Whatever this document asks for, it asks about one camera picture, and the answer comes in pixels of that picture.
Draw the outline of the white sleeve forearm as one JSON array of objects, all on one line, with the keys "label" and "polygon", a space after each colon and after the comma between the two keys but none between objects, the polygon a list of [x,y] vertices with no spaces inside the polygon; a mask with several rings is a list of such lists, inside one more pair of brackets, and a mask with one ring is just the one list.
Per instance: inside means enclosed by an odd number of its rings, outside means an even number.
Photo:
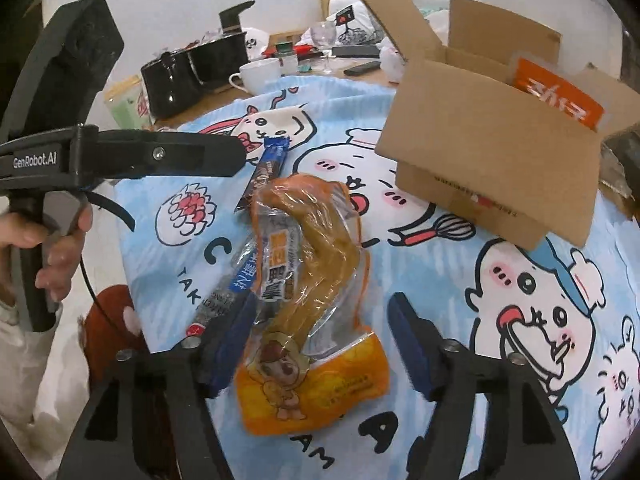
[{"label": "white sleeve forearm", "polygon": [[62,456],[89,400],[83,318],[73,322],[60,358],[50,359],[64,325],[26,332],[17,307],[1,305],[1,420],[18,449],[43,479],[58,476]]}]

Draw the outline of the person's left hand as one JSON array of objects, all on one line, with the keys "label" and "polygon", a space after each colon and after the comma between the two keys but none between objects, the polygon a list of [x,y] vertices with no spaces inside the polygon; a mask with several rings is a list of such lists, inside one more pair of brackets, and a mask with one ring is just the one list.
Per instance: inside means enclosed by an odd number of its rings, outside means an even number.
[{"label": "person's left hand", "polygon": [[[35,278],[35,286],[46,290],[55,301],[62,301],[70,293],[72,278],[79,266],[86,234],[92,227],[92,208],[85,206],[77,220],[76,229],[60,237],[48,248],[47,262]],[[49,234],[44,226],[27,220],[17,212],[1,214],[1,302],[8,307],[15,304],[15,289],[11,275],[11,248],[38,248],[47,243]]]}]

